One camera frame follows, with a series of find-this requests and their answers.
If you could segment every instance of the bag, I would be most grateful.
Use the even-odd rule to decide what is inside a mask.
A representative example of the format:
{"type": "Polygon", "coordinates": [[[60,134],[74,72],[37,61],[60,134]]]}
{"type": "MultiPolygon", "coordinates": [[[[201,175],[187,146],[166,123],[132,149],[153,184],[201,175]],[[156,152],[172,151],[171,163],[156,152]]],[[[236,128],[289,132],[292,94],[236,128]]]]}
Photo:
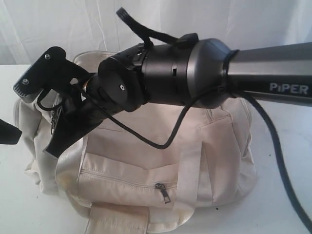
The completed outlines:
{"type": "MultiPolygon", "coordinates": [[[[77,59],[80,66],[86,64],[77,59]]],[[[56,99],[50,92],[42,104],[52,107],[56,99]]],[[[162,144],[181,110],[148,103],[115,117],[162,144]]],[[[87,234],[171,231],[189,220],[196,207],[234,202],[256,183],[249,148],[251,114],[240,98],[230,98],[213,110],[191,108],[165,150],[147,145],[107,119],[56,159],[44,151],[51,138],[49,112],[36,102],[19,100],[15,120],[34,156],[26,173],[43,193],[67,197],[89,219],[87,234]]]]}

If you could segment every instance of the screw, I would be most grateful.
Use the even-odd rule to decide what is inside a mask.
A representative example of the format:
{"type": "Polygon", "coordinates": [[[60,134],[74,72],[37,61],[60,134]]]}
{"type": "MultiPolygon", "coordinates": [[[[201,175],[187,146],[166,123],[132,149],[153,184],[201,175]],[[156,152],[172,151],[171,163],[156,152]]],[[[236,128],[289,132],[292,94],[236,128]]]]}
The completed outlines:
{"type": "Polygon", "coordinates": [[[22,84],[24,84],[24,85],[29,84],[29,80],[28,79],[23,79],[22,84]]]}
{"type": "Polygon", "coordinates": [[[49,59],[51,58],[51,56],[50,56],[49,54],[45,54],[45,55],[44,55],[44,58],[45,58],[46,60],[49,60],[49,59]]]}

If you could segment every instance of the white curtain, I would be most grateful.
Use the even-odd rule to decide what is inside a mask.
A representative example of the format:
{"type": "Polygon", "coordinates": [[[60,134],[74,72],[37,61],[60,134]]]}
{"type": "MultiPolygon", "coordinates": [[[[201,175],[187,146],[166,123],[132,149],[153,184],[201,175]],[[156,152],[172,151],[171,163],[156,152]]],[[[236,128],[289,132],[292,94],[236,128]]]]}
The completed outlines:
{"type": "Polygon", "coordinates": [[[68,59],[133,46],[140,39],[117,17],[121,6],[154,30],[232,49],[312,40],[310,0],[0,0],[0,64],[30,64],[55,45],[68,59]]]}

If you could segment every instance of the table surface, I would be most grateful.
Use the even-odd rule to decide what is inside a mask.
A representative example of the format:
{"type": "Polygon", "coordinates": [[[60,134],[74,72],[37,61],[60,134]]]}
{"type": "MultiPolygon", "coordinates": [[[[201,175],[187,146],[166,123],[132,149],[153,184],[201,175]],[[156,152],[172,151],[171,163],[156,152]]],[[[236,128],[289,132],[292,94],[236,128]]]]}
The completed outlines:
{"type": "MultiPolygon", "coordinates": [[[[0,65],[0,118],[13,123],[17,99],[13,85],[28,65],[0,65]]],[[[282,142],[292,184],[307,213],[312,216],[312,108],[261,102],[275,123],[282,142]]],[[[197,209],[193,217],[172,234],[307,234],[294,212],[277,169],[269,130],[253,113],[252,151],[258,183],[243,200],[218,208],[197,209]]],[[[0,146],[0,232],[32,234],[83,233],[87,220],[69,202],[41,194],[24,174],[31,154],[21,141],[0,146]]]]}

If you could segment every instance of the cream leather bag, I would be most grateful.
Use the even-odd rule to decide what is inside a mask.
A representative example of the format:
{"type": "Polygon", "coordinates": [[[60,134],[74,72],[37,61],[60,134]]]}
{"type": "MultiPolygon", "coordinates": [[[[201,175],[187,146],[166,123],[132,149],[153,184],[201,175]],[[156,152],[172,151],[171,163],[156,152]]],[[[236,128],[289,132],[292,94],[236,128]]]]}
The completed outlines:
{"type": "MultiPolygon", "coordinates": [[[[93,72],[101,52],[75,62],[93,72]]],[[[53,106],[56,94],[43,100],[53,106]]],[[[144,234],[174,230],[196,207],[227,204],[254,187],[247,103],[228,99],[214,110],[191,108],[172,145],[157,150],[110,120],[57,160],[44,152],[51,138],[50,113],[18,101],[16,125],[34,158],[26,173],[42,192],[65,196],[90,219],[85,233],[144,234]]],[[[182,107],[146,104],[116,118],[148,139],[164,143],[182,107]]]]}

